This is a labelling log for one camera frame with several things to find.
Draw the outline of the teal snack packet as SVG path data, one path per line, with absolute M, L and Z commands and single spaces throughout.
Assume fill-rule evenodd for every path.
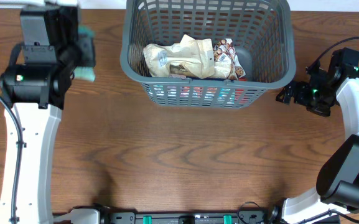
M 96 66 L 96 54 L 94 45 L 95 33 L 88 27 L 80 26 L 78 28 L 77 47 L 80 49 L 80 62 L 73 71 L 73 79 L 94 82 L 96 75 L 94 67 Z

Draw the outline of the orange snack bag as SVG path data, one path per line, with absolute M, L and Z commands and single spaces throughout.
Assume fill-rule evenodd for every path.
M 234 108 L 240 108 L 242 106 L 245 106 L 248 102 L 248 99 L 245 98 L 244 89 L 241 88 L 235 88 L 231 91 L 229 100 L 227 104 Z

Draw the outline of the beige brown Pantree bag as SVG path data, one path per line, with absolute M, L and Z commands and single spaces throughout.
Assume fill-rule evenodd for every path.
M 238 54 L 231 39 L 222 39 L 213 47 L 215 73 L 211 78 L 239 80 L 246 72 L 241 66 Z

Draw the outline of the beige paper pouch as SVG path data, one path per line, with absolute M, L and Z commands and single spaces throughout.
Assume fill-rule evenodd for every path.
M 170 46 L 149 44 L 143 54 L 152 77 L 176 74 L 204 79 L 215 73 L 211 39 L 194 39 L 185 34 L 179 43 Z

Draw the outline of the colourful Kleenex tissue multipack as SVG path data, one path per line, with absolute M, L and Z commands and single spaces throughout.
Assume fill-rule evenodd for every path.
M 159 105 L 231 107 L 227 104 L 234 88 L 187 85 L 143 84 L 150 100 Z

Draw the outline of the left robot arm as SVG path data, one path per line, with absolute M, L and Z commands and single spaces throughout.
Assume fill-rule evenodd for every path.
M 93 33 L 77 1 L 20 1 L 23 40 L 0 76 L 7 149 L 0 223 L 101 223 L 96 208 L 56 215 L 50 204 L 55 137 L 72 80 L 93 82 Z

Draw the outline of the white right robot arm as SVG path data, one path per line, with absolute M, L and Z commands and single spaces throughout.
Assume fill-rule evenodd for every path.
M 359 52 L 349 48 L 333 52 L 328 70 L 319 62 L 307 67 L 308 82 L 292 81 L 276 101 L 305 106 L 307 111 L 330 116 L 342 110 L 345 141 L 322 166 L 315 187 L 275 206 L 270 223 L 339 223 L 359 213 Z

